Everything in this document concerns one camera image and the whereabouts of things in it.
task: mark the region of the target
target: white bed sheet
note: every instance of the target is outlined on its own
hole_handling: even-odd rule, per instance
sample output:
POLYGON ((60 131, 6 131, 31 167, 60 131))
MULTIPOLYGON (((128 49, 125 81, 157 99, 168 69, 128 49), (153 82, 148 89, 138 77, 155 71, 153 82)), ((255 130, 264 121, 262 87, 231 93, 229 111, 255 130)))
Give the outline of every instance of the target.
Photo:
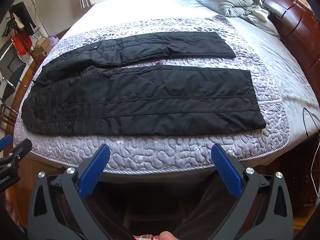
MULTIPOLYGON (((62 39, 77 33, 144 19, 169 17, 210 17, 216 12, 196 0, 107 0, 93 6, 77 21, 62 39)), ((307 138, 302 110, 306 107, 320 127, 320 109, 316 96, 296 59, 278 38, 265 33, 240 18, 228 18, 232 25, 251 43, 273 75, 287 112, 291 138, 288 145, 276 153, 251 160, 250 165, 267 165, 307 138)), ((305 113, 308 134, 317 132, 310 116, 305 113)))

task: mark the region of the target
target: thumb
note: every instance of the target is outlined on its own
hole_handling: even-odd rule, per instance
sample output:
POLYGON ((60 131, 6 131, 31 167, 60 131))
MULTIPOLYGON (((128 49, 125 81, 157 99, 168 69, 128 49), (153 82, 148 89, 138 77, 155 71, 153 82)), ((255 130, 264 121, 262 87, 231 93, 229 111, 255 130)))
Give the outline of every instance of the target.
POLYGON ((179 239, 174 237, 174 235, 171 234, 170 232, 164 231, 159 235, 159 240, 179 240, 179 239))

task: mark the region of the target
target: quilted mat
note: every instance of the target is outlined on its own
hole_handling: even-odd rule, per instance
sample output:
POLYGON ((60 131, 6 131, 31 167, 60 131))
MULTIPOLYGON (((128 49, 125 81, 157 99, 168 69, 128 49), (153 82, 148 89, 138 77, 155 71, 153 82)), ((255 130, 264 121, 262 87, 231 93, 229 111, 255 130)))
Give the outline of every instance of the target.
POLYGON ((228 154, 235 155, 242 161, 260 158, 285 147, 290 139, 290 126, 276 82, 246 39, 221 15, 209 18, 143 20, 76 34, 61 40, 52 49, 35 78, 41 72, 42 66, 50 60, 93 42, 144 33, 177 31, 217 32, 233 49, 236 58, 163 59, 127 67, 154 65, 160 62, 163 65, 250 70, 258 104, 267 123, 265 129, 198 137, 48 137, 26 130, 20 108, 14 129, 14 142, 19 143, 29 138, 34 154, 73 167, 78 166, 84 158, 92 156, 98 147, 105 143, 110 147, 111 158, 104 171, 116 174, 150 174, 211 168, 214 164, 211 161, 210 149, 215 143, 220 143, 228 154))

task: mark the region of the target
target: blue gripper pad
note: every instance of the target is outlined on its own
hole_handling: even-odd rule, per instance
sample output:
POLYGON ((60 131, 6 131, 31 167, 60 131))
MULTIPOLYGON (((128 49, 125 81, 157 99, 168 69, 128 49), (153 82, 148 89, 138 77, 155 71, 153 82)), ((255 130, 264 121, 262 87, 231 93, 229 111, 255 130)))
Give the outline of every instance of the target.
POLYGON ((224 184, 226 185, 229 193, 231 195, 236 196, 238 199, 242 195, 242 179, 236 169, 233 167, 232 163, 230 162, 229 158, 227 157, 227 153, 222 149, 219 144, 215 144, 211 148, 211 159, 216 166, 224 184))
POLYGON ((89 162, 78 183, 78 193, 82 199, 88 195, 91 195, 109 159, 109 146, 103 144, 92 157, 82 161, 80 165, 86 165, 86 163, 89 162))
POLYGON ((7 135, 0 140, 0 152, 7 148, 12 143, 12 137, 7 135))

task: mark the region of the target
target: black cable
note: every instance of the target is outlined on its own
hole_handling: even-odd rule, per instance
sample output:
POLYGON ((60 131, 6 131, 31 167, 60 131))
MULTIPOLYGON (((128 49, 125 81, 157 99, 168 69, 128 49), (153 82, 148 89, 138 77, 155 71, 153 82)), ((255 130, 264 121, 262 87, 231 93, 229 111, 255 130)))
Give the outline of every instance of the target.
MULTIPOLYGON (((303 110, 302 110, 303 124, 304 124, 304 128, 305 128, 305 130, 306 130, 306 135, 307 135, 307 137, 309 138, 309 135, 308 135, 308 132, 307 132, 306 123, 304 122, 304 109, 306 109, 306 108, 304 107, 304 108, 303 108, 303 110)), ((309 115, 310 115, 311 119, 313 120, 313 117, 312 117, 312 115, 310 114, 309 110, 308 110, 308 109, 306 109, 306 110, 307 110, 307 112, 309 113, 309 115)), ((315 120, 313 120, 313 122, 315 123, 315 125, 316 125, 316 127, 317 127, 317 130, 319 131, 319 128, 318 128, 318 126, 317 126, 317 124, 316 124, 315 120)))

